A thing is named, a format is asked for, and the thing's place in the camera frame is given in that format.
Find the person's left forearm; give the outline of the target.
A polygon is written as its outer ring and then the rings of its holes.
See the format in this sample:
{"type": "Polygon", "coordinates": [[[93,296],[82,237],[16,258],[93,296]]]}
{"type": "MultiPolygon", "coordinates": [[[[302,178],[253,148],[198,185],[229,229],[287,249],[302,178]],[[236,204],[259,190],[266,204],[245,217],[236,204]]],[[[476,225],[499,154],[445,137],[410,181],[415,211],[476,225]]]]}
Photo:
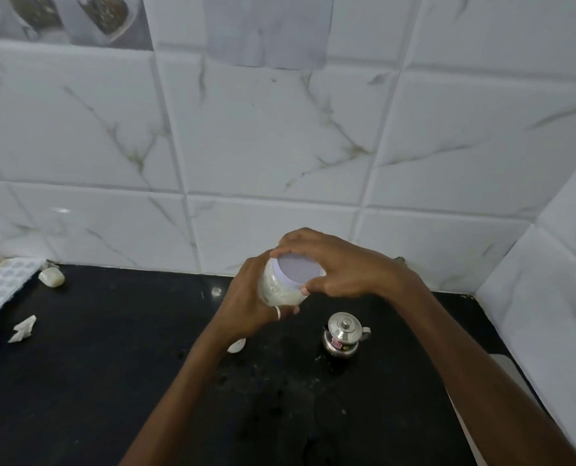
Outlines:
{"type": "Polygon", "coordinates": [[[118,466],[166,466],[172,462],[196,402],[228,346],[238,338],[214,323],[204,329],[118,466]]]}

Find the white patterned plastic tray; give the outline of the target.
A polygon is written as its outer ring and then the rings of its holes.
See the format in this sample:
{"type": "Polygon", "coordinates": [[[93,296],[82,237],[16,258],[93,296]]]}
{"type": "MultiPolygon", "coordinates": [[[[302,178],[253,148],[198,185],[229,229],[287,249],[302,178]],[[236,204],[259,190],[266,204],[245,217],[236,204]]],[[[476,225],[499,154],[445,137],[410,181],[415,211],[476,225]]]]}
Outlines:
{"type": "Polygon", "coordinates": [[[45,258],[15,257],[0,263],[0,309],[46,263],[45,258]]]}

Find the food picture wall sticker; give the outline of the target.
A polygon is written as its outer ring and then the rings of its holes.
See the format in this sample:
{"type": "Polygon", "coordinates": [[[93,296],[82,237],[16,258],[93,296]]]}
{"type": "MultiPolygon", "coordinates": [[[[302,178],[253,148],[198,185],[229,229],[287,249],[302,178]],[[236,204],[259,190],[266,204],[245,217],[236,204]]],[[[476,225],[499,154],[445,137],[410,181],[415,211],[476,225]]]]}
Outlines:
{"type": "Polygon", "coordinates": [[[152,50],[143,0],[0,0],[0,39],[152,50]]]}

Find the person's left hand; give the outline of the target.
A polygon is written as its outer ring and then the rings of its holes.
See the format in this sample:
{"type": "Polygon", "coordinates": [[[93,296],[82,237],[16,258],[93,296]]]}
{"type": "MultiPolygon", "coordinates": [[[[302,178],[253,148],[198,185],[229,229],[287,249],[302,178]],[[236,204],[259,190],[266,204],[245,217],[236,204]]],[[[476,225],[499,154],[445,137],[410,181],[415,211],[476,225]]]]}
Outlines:
{"type": "Polygon", "coordinates": [[[258,294],[258,280],[269,254],[268,250],[244,262],[208,325],[213,339],[225,349],[241,338],[254,335],[262,328],[262,308],[268,305],[258,294]]]}

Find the person's right forearm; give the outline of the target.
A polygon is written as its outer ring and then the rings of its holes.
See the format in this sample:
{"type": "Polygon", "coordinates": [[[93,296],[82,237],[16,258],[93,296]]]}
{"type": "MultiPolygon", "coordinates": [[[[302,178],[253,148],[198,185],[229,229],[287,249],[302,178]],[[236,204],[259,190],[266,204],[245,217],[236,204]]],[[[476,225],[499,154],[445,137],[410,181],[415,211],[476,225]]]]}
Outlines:
{"type": "Polygon", "coordinates": [[[576,449],[548,415],[401,267],[389,299],[432,360],[489,466],[576,466],[576,449]]]}

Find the clear plastic jar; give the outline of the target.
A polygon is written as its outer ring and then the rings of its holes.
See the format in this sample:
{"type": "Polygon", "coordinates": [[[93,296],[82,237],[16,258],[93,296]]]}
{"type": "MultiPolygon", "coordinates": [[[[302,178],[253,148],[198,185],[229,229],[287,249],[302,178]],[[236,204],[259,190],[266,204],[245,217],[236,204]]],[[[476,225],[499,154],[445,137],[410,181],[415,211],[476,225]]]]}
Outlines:
{"type": "Polygon", "coordinates": [[[303,285],[284,274],[278,258],[269,258],[258,280],[258,294],[269,306],[295,306],[307,298],[303,285]]]}

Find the crumpled white paper scrap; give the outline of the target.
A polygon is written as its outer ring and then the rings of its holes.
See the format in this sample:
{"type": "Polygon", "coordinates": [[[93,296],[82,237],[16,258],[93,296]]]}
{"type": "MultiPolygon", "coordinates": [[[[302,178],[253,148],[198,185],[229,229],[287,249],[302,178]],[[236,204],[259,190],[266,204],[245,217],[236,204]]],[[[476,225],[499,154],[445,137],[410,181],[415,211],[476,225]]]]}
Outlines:
{"type": "Polygon", "coordinates": [[[36,315],[29,316],[27,319],[19,322],[14,326],[14,334],[8,340],[9,344],[21,342],[30,337],[33,333],[33,328],[37,320],[36,315]]]}

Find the person's right hand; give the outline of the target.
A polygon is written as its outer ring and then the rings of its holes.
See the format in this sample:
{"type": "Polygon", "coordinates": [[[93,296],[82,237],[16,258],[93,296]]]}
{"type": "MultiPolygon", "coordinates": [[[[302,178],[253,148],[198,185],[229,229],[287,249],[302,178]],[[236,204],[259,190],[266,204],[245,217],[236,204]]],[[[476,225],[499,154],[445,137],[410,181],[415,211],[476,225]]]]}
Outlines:
{"type": "Polygon", "coordinates": [[[312,258],[325,270],[323,277],[344,279],[349,290],[347,297],[376,294],[398,302],[408,289],[422,282],[407,266],[382,253],[311,228],[301,228],[284,235],[270,255],[277,258],[286,253],[312,258]]]}

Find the small white lump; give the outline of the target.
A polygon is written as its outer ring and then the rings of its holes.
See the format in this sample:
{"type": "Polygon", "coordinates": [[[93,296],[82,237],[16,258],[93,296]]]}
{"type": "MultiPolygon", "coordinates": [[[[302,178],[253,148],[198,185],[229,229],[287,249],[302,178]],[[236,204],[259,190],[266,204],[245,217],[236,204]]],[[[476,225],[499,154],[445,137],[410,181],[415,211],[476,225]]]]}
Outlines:
{"type": "Polygon", "coordinates": [[[42,269],[38,274],[38,279],[49,288],[58,288],[66,281],[65,275],[56,266],[48,266],[42,269]]]}

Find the small steel lidded pot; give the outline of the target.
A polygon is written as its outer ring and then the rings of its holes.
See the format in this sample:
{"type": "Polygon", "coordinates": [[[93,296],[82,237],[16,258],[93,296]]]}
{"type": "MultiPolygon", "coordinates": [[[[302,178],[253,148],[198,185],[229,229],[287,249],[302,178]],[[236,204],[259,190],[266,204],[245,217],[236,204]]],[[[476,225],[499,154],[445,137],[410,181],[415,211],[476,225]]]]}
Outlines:
{"type": "Polygon", "coordinates": [[[350,359],[357,352],[360,342],[371,336],[371,329],[361,324],[350,313],[338,312],[330,316],[322,336],[322,346],[329,355],[350,359]]]}

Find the white round jar lid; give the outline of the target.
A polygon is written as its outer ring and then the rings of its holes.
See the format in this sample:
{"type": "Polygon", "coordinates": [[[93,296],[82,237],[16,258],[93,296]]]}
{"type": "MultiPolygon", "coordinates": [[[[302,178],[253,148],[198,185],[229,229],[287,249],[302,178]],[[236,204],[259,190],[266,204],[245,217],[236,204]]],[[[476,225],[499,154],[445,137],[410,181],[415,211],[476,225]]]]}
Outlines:
{"type": "Polygon", "coordinates": [[[271,258],[271,267],[280,286],[290,292],[300,292],[310,280],[326,275],[315,260],[297,253],[271,258]]]}

